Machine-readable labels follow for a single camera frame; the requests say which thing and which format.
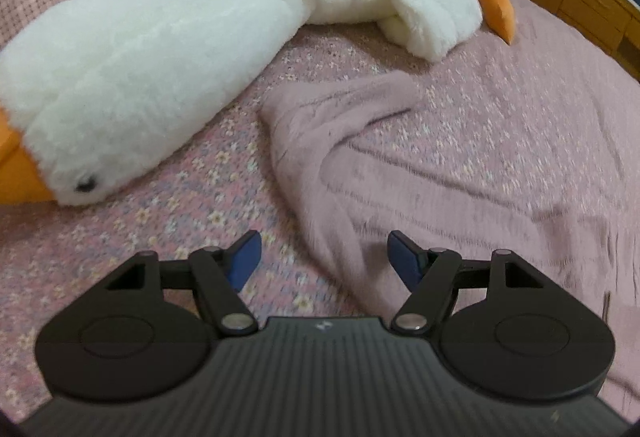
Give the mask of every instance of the pink fuzzy towel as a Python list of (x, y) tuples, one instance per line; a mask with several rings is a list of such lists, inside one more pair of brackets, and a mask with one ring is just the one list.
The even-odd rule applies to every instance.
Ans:
[[(423, 100), (412, 77), (401, 72), (295, 83), (268, 94), (262, 117), (270, 127), (274, 173), (311, 255), (366, 312), (388, 321), (408, 296), (386, 260), (393, 229), (422, 247), (448, 247), (463, 258), (487, 259), (499, 247), (513, 249), (599, 315), (605, 297), (612, 298), (607, 322), (618, 354), (610, 379), (623, 385), (625, 395), (637, 394), (639, 310), (623, 309), (609, 294), (633, 287), (635, 224), (622, 213), (527, 212), (495, 192), (435, 173), (418, 157), (401, 159), (393, 145), (374, 142), (384, 127), (367, 125), (400, 112), (410, 116)], [(458, 308), (481, 298), (479, 291), (461, 292)], [(610, 396), (619, 395), (615, 388), (610, 381)], [(627, 401), (615, 404), (632, 417), (638, 407)]]

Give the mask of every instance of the bed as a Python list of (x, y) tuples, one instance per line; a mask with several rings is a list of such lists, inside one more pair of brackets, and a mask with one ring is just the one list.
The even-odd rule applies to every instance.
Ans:
[[(1, 208), (0, 407), (21, 420), (48, 398), (33, 359), (39, 329), (141, 249), (184, 258), (258, 229), (262, 261), (241, 295), (260, 321), (362, 313), (307, 253), (274, 179), (258, 111), (285, 82), (405, 71), (424, 93), (420, 113), (370, 125), (363, 136), (427, 161), (454, 186), (472, 182), (500, 194), (514, 208), (624, 214), (633, 229), (640, 86), (576, 30), (528, 0), (512, 1), (514, 45), (483, 27), (435, 66), (389, 44), (371, 24), (304, 27), (191, 143), (108, 202)], [(638, 306), (640, 264), (634, 255), (627, 260), (613, 289), (621, 303)], [(167, 297), (193, 309), (188, 296)], [(636, 419), (639, 383), (612, 374), (602, 395)]]

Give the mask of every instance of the white goose plush toy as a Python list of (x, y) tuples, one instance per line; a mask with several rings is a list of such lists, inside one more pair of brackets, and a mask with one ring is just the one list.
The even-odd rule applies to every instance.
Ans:
[(303, 24), (369, 21), (435, 62), (482, 13), (478, 0), (68, 0), (0, 52), (0, 106), (52, 197), (89, 204), (187, 142)]

